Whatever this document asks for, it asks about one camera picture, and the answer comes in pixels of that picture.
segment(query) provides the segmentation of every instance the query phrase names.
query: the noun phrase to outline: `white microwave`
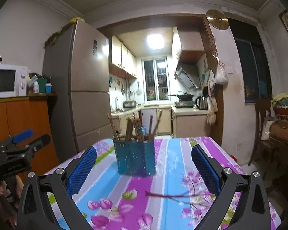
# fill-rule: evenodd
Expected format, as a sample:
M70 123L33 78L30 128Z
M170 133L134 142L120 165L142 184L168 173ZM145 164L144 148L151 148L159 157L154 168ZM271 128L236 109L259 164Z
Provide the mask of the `white microwave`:
M26 75L28 67L0 65L0 98L27 95Z

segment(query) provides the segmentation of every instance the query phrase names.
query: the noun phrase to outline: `kettle handle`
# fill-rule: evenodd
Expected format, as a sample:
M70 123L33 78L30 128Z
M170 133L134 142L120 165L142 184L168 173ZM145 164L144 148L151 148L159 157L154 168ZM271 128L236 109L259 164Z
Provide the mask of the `kettle handle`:
M198 96L198 97L196 98L196 100L195 100L195 105L196 105L196 107L197 107L198 109L200 109L199 105L197 104L197 100L200 100L200 96Z

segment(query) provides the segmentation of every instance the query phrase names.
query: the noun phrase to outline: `tablecloth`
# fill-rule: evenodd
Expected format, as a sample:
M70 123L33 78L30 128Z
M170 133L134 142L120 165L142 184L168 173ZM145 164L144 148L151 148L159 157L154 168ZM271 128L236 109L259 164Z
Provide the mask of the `tablecloth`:
M95 230L193 230L215 199L215 196L208 192L191 159L191 148L195 144L200 144L206 154L215 158L223 167L230 167L236 173L245 174L210 137L155 139L154 144L156 175L145 178L118 173L111 139L93 144L97 150L96 164L80 192L72 199ZM80 157L82 153L58 167L65 168L72 159ZM239 196L240 193L235 193L219 229L228 226ZM48 197L59 225L69 229L54 195L49 193ZM271 229L275 230L281 220L271 204L270 212Z

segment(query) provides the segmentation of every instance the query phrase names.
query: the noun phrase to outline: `electric kettle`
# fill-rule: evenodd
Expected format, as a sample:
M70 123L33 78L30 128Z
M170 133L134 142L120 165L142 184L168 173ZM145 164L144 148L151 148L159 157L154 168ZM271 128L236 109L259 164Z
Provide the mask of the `electric kettle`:
M199 110L208 110L207 98L198 96L195 100L195 105Z

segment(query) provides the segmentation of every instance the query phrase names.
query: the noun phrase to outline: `blue stripe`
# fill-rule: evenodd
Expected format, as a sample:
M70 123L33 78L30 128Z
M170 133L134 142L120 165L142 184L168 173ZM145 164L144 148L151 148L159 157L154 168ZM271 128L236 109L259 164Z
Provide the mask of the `blue stripe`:
M117 163L114 161L102 177L96 182L96 184L90 188L85 196L77 203L77 207L81 208L81 212L87 215L86 220L91 221L91 215L95 215L98 211L90 210L88 208L88 201L100 202L99 198L107 198L120 178L120 174L117 172ZM65 219L62 217L58 220L60 227L70 230Z
M166 160L166 178L164 185L165 195L180 195L187 192L187 188L182 186L182 175L185 174L183 157L181 153L180 139L170 139ZM177 198L179 201L190 203L189 198ZM188 226L191 218L181 218L182 209L189 208L190 205L179 205L179 202L172 199L164 199L160 230L168 229L194 229Z

